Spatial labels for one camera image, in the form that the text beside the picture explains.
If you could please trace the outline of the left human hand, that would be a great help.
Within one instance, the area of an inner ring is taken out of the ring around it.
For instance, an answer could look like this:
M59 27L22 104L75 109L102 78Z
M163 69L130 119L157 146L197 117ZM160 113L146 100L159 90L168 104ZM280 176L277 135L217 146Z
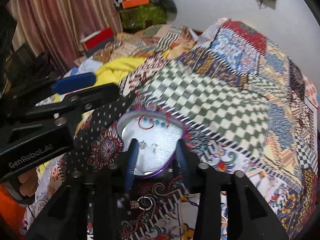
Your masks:
M36 168L12 178L4 183L13 200L22 207L34 203L35 193L38 187Z

